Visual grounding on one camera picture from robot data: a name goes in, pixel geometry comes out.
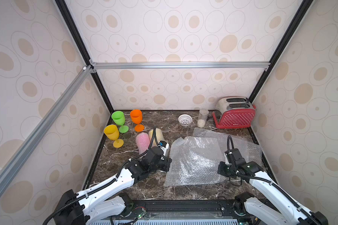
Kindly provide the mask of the yellow bubble glass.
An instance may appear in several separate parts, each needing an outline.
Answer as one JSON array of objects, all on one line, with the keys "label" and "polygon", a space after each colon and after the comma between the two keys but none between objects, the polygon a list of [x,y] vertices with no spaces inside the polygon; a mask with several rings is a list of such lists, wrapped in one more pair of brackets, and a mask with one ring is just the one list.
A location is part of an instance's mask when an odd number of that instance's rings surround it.
[{"label": "yellow bubble glass", "polygon": [[149,148],[153,146],[159,146],[161,142],[164,142],[162,130],[159,128],[151,129],[149,135]]}]

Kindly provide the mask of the clear bubble wrap sheet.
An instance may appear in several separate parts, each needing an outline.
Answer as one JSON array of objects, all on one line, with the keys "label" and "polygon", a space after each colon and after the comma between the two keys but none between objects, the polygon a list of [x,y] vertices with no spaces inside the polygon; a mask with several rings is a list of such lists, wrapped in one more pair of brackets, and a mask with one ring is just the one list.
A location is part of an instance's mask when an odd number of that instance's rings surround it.
[{"label": "clear bubble wrap sheet", "polygon": [[[215,138],[219,145],[219,148],[222,153],[227,151],[227,137],[228,134],[218,133],[214,131],[210,131],[203,128],[195,128],[193,132],[194,137],[206,137],[206,138]],[[249,142],[245,138],[232,136],[234,148],[239,149],[242,157],[246,160],[246,162],[256,162],[259,166],[264,167],[262,162],[262,148],[253,143]]]},{"label": "clear bubble wrap sheet", "polygon": [[173,142],[169,157],[172,162],[166,174],[166,187],[216,184],[225,180],[217,173],[224,153],[215,138],[180,137]]}]

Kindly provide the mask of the orange bubble glass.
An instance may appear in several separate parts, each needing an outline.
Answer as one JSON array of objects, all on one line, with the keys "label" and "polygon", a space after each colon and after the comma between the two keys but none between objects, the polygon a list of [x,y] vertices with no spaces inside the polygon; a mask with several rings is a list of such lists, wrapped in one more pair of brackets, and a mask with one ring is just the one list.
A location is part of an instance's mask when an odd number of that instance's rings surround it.
[{"label": "orange bubble glass", "polygon": [[134,109],[130,112],[130,117],[132,122],[136,125],[134,130],[136,132],[142,132],[144,130],[144,125],[142,125],[142,112],[139,109]]}]

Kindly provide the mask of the beige bubble glass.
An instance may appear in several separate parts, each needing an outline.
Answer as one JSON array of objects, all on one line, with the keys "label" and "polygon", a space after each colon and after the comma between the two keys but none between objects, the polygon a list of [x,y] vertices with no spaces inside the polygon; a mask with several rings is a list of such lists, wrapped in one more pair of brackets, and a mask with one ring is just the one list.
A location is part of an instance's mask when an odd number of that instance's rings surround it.
[{"label": "beige bubble glass", "polygon": [[103,132],[108,139],[113,141],[113,146],[115,148],[120,148],[123,146],[124,141],[119,138],[119,130],[116,125],[106,126]]}]

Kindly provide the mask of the green wine glass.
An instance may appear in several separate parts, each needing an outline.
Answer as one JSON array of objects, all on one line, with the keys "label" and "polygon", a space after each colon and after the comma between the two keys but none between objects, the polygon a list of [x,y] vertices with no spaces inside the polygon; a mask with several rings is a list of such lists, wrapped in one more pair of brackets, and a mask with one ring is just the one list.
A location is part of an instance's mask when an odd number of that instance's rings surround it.
[{"label": "green wine glass", "polygon": [[120,133],[126,133],[129,131],[129,127],[125,125],[125,115],[122,111],[115,111],[111,114],[113,122],[119,126]]}]

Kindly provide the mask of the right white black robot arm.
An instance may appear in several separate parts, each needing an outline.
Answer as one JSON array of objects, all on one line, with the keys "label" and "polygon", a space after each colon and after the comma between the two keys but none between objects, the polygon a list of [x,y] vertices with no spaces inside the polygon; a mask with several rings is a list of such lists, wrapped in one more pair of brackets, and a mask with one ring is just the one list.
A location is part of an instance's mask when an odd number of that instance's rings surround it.
[{"label": "right white black robot arm", "polygon": [[267,225],[327,225],[321,212],[313,212],[285,192],[256,162],[246,162],[238,149],[225,152],[228,163],[220,162],[217,173],[240,178],[259,190],[275,209],[249,192],[237,195],[233,209],[238,216],[251,214]]}]

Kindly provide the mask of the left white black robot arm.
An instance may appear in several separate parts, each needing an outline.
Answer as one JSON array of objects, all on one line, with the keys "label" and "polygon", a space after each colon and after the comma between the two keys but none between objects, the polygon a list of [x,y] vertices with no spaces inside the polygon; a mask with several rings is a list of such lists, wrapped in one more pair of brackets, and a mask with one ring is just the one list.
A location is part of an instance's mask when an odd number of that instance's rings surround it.
[{"label": "left white black robot arm", "polygon": [[57,225],[90,225],[106,217],[129,214],[131,199],[115,194],[146,179],[151,173],[168,172],[172,162],[166,155],[168,149],[169,144],[161,141],[124,162],[117,174],[105,181],[77,193],[73,190],[65,192],[43,224],[53,220]]}]

